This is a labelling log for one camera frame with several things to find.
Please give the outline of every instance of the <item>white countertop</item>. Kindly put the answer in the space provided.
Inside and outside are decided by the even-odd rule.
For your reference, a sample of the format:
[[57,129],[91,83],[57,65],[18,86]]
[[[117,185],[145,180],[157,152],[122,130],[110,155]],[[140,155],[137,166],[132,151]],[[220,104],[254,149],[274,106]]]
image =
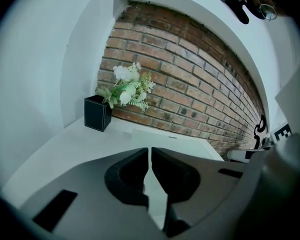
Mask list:
[[86,127],[82,117],[36,151],[6,183],[1,197],[20,208],[34,192],[72,167],[142,145],[223,161],[210,144],[201,138],[159,130],[115,117],[105,131],[100,132]]

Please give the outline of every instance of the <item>black flower pot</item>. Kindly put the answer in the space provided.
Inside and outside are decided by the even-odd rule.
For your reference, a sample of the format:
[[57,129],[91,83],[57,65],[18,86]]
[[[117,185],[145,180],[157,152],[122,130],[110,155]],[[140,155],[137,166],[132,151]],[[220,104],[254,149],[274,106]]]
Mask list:
[[84,125],[100,132],[107,128],[112,117],[112,108],[103,100],[99,95],[84,99]]

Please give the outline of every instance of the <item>bouquet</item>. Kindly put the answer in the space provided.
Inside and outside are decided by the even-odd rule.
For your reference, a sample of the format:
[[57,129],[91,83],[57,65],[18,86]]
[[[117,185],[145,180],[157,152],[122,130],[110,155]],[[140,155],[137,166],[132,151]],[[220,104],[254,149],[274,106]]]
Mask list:
[[151,81],[151,73],[140,74],[141,65],[139,62],[133,63],[129,67],[114,66],[116,83],[111,88],[99,88],[96,93],[104,97],[102,103],[108,102],[113,109],[114,105],[133,105],[145,111],[148,103],[145,102],[147,93],[151,93],[155,83]]

